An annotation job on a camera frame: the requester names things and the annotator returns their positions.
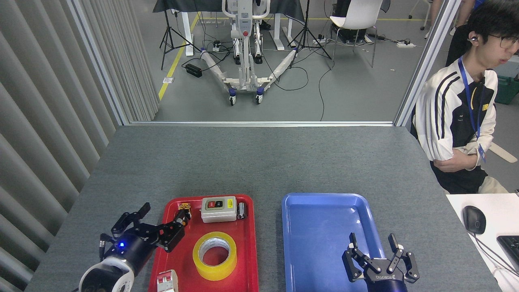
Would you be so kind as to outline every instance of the white table leg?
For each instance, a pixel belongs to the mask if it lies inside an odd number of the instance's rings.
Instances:
[[[279,39],[280,22],[281,22],[281,14],[279,14],[279,13],[274,14],[274,31],[269,31],[269,33],[272,36],[272,39],[274,40],[274,44],[276,44],[277,50],[283,51],[285,49],[285,47],[283,46],[283,43]]]
[[[191,35],[191,28],[189,27],[189,17],[187,15],[187,12],[182,12],[182,22],[184,23],[184,35],[186,40],[188,40],[190,43],[193,43],[193,35]],[[193,46],[189,45],[186,46],[186,56],[192,56],[193,55]]]
[[[283,33],[285,33],[286,39],[290,42],[292,42],[292,19],[289,18],[289,27],[288,29],[286,27],[283,27]],[[291,47],[295,47],[295,42],[292,42]]]

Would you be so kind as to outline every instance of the eyeglasses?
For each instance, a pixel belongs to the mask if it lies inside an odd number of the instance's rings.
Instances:
[[[508,49],[511,48],[515,43],[517,43],[517,36],[497,36],[497,35],[491,35],[493,37],[497,37],[501,39],[501,48]]]

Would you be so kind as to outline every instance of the computer mouse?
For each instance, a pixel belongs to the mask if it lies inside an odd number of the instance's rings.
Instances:
[[[486,227],[486,218],[478,208],[468,205],[463,208],[463,222],[467,231],[475,234],[483,234]]]

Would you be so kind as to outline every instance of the gray tabletop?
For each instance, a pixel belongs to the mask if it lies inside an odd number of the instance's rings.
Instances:
[[[255,204],[260,291],[285,291],[281,200],[291,192],[364,196],[386,254],[394,233],[416,255],[409,291],[500,291],[405,128],[190,126],[117,129],[26,291],[77,287],[99,260],[99,234],[125,211],[150,202],[143,222],[156,224],[173,198],[235,193]],[[132,291],[147,291],[152,262]]]

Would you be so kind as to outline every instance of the tripod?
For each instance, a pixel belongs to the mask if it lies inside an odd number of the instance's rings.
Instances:
[[[162,65],[160,66],[160,69],[162,70],[164,68],[164,58],[166,57],[166,54],[171,52],[172,50],[174,49],[178,49],[178,48],[182,48],[182,47],[185,47],[185,46],[193,46],[193,48],[195,48],[197,51],[199,52],[202,52],[199,48],[195,47],[195,45],[193,43],[191,43],[190,41],[188,41],[183,35],[181,35],[178,31],[174,30],[170,25],[169,25],[169,19],[168,19],[168,9],[164,9],[164,15],[166,16],[166,32],[164,33],[164,37],[162,38],[162,42],[160,42],[160,46],[159,48],[162,47],[162,44],[164,44],[164,54],[162,55]],[[182,39],[184,39],[184,41],[186,42],[184,45],[181,45],[181,46],[178,46],[178,47],[175,47],[173,45],[173,37],[171,36],[171,31],[173,31],[174,33],[176,33],[178,36],[180,36]]]
[[[294,42],[297,39],[297,37],[301,36],[299,38],[299,42],[297,44],[296,51],[299,51],[304,48],[320,48],[323,50],[323,52],[326,54],[326,56],[328,56],[328,58],[331,59],[332,57],[330,57],[330,55],[326,52],[324,47],[321,45],[321,42],[317,40],[317,38],[313,35],[313,33],[308,28],[308,9],[309,8],[310,8],[310,0],[306,0],[305,25],[303,26],[303,29],[292,39],[292,41],[289,43],[289,46],[291,45],[292,42]],[[313,37],[313,40],[315,41],[317,46],[307,46],[306,45],[306,38],[307,38],[306,34],[307,33],[309,33]],[[292,59],[292,63],[290,63],[290,68],[292,67],[292,64],[294,63],[295,57],[296,57],[296,55],[294,55],[294,59]]]

